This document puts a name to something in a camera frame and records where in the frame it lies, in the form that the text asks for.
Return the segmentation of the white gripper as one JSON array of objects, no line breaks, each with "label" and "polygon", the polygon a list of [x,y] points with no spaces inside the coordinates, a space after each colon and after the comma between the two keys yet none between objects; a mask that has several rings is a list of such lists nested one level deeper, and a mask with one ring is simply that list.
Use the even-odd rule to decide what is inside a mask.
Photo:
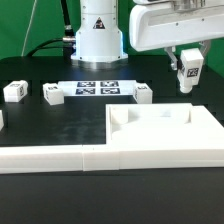
[{"label": "white gripper", "polygon": [[171,68],[178,69],[176,48],[200,42],[203,57],[211,39],[224,37],[224,3],[206,3],[190,10],[178,10],[173,3],[135,5],[130,13],[129,38],[137,51],[164,48]]}]

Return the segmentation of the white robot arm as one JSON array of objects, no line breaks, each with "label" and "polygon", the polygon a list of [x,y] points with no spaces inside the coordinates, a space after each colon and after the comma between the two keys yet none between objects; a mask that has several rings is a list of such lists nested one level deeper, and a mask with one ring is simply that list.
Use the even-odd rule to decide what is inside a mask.
[{"label": "white robot arm", "polygon": [[[177,66],[177,46],[201,44],[224,37],[224,0],[133,0],[129,40],[138,52],[162,49]],[[81,26],[75,34],[71,58],[84,64],[125,60],[123,35],[117,23],[117,0],[80,0]]]}]

